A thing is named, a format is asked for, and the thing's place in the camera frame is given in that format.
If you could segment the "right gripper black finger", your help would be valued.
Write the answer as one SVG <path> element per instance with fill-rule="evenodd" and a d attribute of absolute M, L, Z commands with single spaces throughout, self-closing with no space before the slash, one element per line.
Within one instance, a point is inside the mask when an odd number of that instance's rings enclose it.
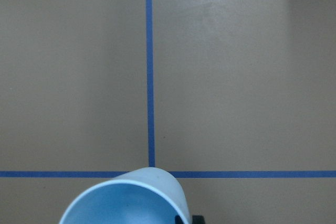
<path fill-rule="evenodd" d="M 192 224 L 205 224 L 205 218 L 202 215 L 192 215 Z"/>

